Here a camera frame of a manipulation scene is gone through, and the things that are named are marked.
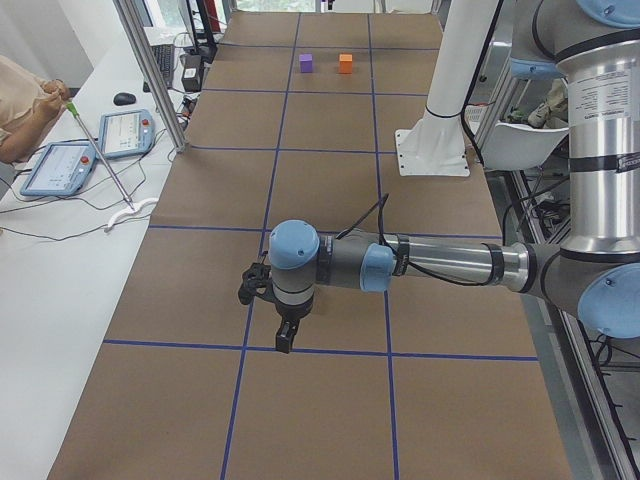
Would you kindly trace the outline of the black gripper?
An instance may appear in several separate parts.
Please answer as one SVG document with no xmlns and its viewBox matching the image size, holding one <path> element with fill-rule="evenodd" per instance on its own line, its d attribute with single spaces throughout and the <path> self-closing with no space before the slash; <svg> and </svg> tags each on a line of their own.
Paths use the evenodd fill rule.
<svg viewBox="0 0 640 480">
<path fill-rule="evenodd" d="M 312 310 L 313 299 L 309 298 L 297 305 L 276 300 L 275 306 L 281 317 L 281 325 L 275 335 L 275 349 L 280 353 L 289 354 L 293 348 L 300 321 Z"/>
</svg>

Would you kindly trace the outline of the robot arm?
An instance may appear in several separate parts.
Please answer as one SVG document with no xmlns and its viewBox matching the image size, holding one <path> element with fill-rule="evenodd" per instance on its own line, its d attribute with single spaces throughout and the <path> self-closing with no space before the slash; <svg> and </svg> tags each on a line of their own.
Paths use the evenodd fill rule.
<svg viewBox="0 0 640 480">
<path fill-rule="evenodd" d="M 502 285 L 554 304 L 615 338 L 639 334 L 639 5 L 521 1 L 512 58 L 568 81 L 571 231 L 559 245 L 458 244 L 357 229 L 321 236 L 280 223 L 267 290 L 281 317 L 275 347 L 293 347 L 317 285 L 383 292 L 395 276 Z"/>
</svg>

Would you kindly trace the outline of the person's forearm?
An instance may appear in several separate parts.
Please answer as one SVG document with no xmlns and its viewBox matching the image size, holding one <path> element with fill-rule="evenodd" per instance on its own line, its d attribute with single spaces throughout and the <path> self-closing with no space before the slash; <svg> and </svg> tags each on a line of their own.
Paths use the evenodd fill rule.
<svg viewBox="0 0 640 480">
<path fill-rule="evenodd" d="M 57 117 L 59 108 L 38 105 L 33 114 L 8 138 L 1 143 L 1 162 L 18 162 L 30 154 L 38 143 L 47 125 Z"/>
</svg>

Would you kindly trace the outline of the person's hand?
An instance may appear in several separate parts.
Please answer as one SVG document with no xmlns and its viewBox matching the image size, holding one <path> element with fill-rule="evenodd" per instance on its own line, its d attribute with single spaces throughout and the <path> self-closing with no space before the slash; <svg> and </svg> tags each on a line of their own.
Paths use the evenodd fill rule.
<svg viewBox="0 0 640 480">
<path fill-rule="evenodd" d="M 43 118 L 52 119 L 70 99 L 70 90 L 63 81 L 58 79 L 46 82 L 43 90 L 46 96 L 38 100 L 35 111 Z"/>
</svg>

